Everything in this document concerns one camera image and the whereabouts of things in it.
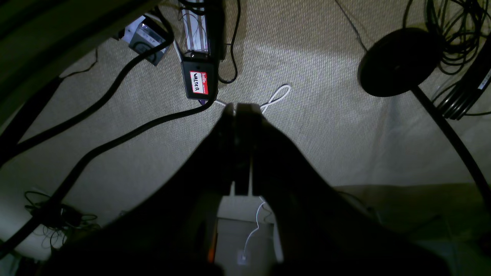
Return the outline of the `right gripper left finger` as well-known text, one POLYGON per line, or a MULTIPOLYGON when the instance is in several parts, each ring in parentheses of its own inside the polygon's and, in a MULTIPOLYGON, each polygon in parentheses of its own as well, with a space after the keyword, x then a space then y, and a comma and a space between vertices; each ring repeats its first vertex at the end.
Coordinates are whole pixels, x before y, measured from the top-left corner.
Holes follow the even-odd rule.
POLYGON ((208 259, 216 215, 230 193, 230 162, 219 156, 229 104, 213 130, 151 197, 50 258, 51 276, 223 276, 208 259))

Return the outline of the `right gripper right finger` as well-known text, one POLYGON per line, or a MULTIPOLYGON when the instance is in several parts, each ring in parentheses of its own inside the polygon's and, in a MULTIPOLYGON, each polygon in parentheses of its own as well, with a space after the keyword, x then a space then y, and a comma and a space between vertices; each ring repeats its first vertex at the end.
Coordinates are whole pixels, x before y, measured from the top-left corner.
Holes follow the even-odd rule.
POLYGON ((271 276, 449 276, 437 254, 374 222, 314 170, 256 104, 239 103, 240 149, 251 154, 252 193, 275 213, 283 261, 271 276))

